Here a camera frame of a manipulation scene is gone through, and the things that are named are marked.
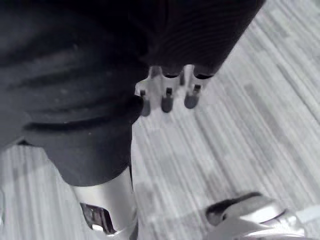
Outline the right robot hand black cloth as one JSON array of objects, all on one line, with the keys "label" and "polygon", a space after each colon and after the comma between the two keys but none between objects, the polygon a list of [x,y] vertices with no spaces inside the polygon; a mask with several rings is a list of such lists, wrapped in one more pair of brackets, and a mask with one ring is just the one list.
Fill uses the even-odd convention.
[{"label": "right robot hand black cloth", "polygon": [[72,187],[89,228],[135,240],[132,126],[138,82],[160,67],[213,76],[262,0],[3,0],[0,117],[43,148]]}]

